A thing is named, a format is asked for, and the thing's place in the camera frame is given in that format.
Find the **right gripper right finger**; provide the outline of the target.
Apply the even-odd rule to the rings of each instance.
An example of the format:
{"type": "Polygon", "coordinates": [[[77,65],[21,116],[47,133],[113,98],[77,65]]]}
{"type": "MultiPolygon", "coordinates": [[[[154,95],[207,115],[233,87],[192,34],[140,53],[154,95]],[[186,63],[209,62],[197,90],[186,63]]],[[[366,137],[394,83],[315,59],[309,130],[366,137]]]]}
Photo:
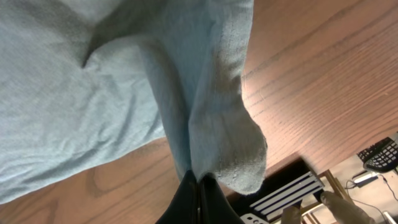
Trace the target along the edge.
{"type": "Polygon", "coordinates": [[[212,176],[202,178],[199,190],[201,224],[244,224],[212,176]]]}

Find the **light blue t-shirt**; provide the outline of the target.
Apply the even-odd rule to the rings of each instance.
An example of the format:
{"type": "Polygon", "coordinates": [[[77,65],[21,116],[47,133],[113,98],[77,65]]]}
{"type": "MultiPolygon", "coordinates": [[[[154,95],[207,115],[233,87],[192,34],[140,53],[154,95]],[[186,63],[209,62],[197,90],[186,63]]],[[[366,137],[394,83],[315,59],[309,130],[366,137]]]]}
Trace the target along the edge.
{"type": "Polygon", "coordinates": [[[167,138],[177,175],[257,192],[241,74],[254,3],[1,2],[1,202],[167,138]]]}

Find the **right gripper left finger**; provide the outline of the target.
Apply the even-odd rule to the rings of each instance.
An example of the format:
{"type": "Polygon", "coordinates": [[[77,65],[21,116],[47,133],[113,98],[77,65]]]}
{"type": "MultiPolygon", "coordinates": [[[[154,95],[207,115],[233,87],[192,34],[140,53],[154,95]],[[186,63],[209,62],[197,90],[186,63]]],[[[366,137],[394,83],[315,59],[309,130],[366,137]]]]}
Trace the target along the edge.
{"type": "Polygon", "coordinates": [[[198,219],[198,184],[194,173],[188,170],[170,205],[156,224],[196,224],[198,219]]]}

